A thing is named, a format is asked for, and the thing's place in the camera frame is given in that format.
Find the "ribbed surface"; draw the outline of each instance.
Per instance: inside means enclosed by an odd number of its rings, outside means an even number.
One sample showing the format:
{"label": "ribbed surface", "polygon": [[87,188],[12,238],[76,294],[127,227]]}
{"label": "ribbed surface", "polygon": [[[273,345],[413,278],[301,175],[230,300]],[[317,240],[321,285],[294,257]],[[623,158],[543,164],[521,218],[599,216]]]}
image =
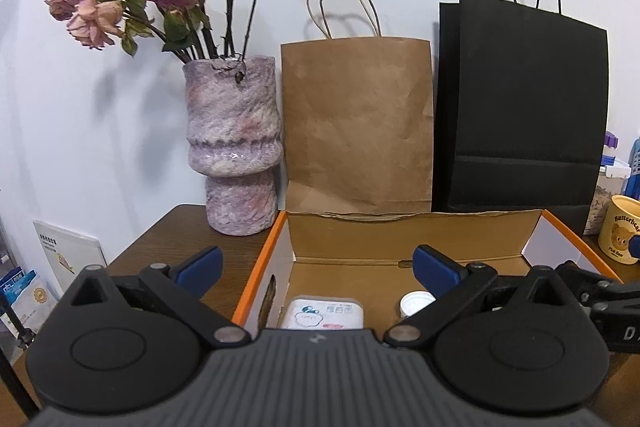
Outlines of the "ribbed surface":
{"label": "ribbed surface", "polygon": [[369,331],[265,331],[216,352],[183,393],[112,418],[49,409],[30,427],[605,427],[591,412],[518,419],[453,396],[413,351],[381,346]]}

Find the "purple bottle cap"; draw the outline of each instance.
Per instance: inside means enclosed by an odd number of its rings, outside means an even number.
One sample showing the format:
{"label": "purple bottle cap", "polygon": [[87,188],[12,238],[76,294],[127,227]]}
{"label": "purple bottle cap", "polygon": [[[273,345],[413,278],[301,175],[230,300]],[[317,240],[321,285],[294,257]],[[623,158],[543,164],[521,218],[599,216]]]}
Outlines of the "purple bottle cap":
{"label": "purple bottle cap", "polygon": [[612,132],[607,131],[604,135],[604,147],[615,149],[618,146],[618,137]]}

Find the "brown paper bag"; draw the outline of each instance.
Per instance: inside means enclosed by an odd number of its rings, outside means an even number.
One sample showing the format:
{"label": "brown paper bag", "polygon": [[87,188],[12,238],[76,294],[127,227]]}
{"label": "brown paper bag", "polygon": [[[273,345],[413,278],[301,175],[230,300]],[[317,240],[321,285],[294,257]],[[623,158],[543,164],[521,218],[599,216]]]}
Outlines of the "brown paper bag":
{"label": "brown paper bag", "polygon": [[428,41],[382,37],[282,45],[286,208],[313,214],[431,210],[433,100]]}

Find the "cardboard box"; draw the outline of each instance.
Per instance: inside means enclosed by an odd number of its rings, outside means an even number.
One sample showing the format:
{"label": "cardboard box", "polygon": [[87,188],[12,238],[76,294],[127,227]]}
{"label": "cardboard box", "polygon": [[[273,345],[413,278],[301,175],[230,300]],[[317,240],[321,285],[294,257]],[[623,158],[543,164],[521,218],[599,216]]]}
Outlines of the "cardboard box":
{"label": "cardboard box", "polygon": [[277,327],[281,312],[298,295],[347,297],[363,305],[365,327],[380,338],[400,320],[402,296],[422,289],[411,263],[415,247],[421,244],[463,265],[483,261],[502,275],[524,275],[530,266],[556,267],[570,259],[620,281],[546,210],[420,214],[392,221],[281,212],[233,321],[256,335],[264,327]]}

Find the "book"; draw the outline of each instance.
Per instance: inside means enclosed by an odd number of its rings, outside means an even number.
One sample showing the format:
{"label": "book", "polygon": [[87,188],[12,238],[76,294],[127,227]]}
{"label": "book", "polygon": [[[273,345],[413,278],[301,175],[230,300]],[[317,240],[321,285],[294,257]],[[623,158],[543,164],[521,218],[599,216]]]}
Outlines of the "book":
{"label": "book", "polygon": [[106,266],[100,242],[95,237],[38,220],[33,221],[33,226],[62,291],[69,288],[85,266]]}

